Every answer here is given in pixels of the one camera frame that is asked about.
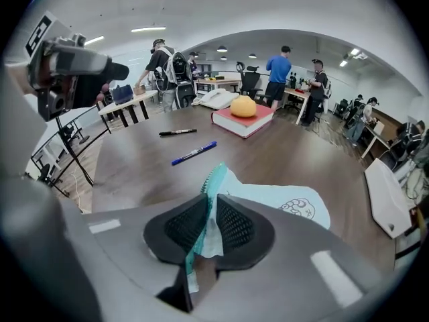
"book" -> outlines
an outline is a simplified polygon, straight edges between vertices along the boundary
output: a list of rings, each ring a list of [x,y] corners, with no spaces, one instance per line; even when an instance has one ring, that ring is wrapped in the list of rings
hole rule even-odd
[[[242,138],[248,138],[273,119],[274,111],[269,107],[256,104],[253,117],[240,118],[231,113],[231,109],[222,109],[212,113],[212,123]]]

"ceiling light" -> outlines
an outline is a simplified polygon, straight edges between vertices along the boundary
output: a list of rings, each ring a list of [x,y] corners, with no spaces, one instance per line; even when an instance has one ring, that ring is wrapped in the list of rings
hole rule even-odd
[[[104,36],[100,36],[100,37],[94,38],[93,40],[86,41],[85,45],[87,46],[88,44],[91,44],[91,43],[94,43],[94,42],[98,42],[99,40],[104,40],[104,39],[105,39]]]
[[[150,28],[141,28],[141,29],[132,29],[131,32],[140,32],[140,31],[155,31],[155,30],[165,30],[165,26],[151,26]]]

